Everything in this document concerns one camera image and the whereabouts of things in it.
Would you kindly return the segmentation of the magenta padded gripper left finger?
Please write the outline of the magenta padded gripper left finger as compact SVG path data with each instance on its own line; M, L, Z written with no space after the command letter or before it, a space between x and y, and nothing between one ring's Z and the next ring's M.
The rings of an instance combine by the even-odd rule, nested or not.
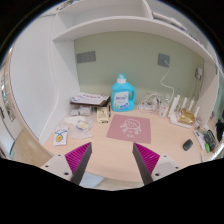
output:
M57 154L42 169L79 185L92 154L92 144L86 143L67 154Z

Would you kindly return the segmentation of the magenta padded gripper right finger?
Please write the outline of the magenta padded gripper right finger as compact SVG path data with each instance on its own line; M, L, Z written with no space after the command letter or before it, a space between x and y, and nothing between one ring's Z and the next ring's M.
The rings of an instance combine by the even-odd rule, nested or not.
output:
M144 185L168 176L181 167L167 154L159 155L138 143L132 151Z

